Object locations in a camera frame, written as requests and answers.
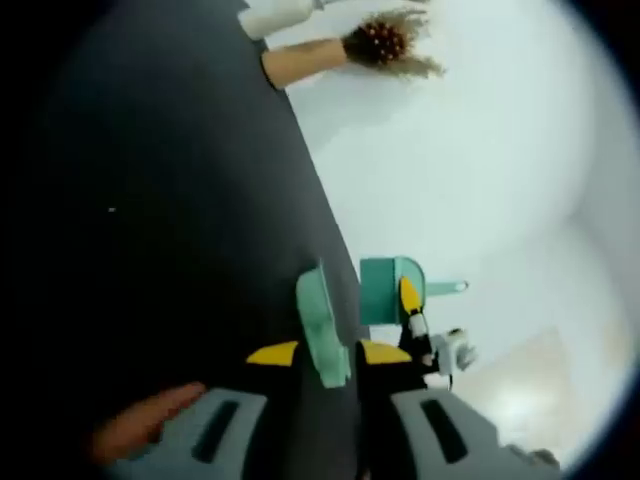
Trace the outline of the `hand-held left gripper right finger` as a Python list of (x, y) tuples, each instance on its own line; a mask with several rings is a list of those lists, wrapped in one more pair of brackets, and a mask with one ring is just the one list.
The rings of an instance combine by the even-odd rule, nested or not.
[(547, 450), (499, 441), (496, 426), (446, 389), (429, 388), (403, 350), (360, 340), (360, 479), (557, 479)]

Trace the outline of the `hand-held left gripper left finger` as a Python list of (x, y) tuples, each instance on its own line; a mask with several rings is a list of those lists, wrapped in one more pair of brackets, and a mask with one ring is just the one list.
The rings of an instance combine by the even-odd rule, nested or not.
[(163, 425), (159, 439), (113, 464), (115, 479), (280, 479), (300, 386), (298, 341), (262, 347)]

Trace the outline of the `person's left hand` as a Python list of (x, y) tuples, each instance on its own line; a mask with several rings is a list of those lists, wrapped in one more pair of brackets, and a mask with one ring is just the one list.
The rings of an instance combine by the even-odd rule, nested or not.
[(165, 422), (192, 405), (205, 391), (204, 384), (193, 382), (131, 405), (92, 435), (92, 460), (105, 465), (139, 453), (161, 437)]

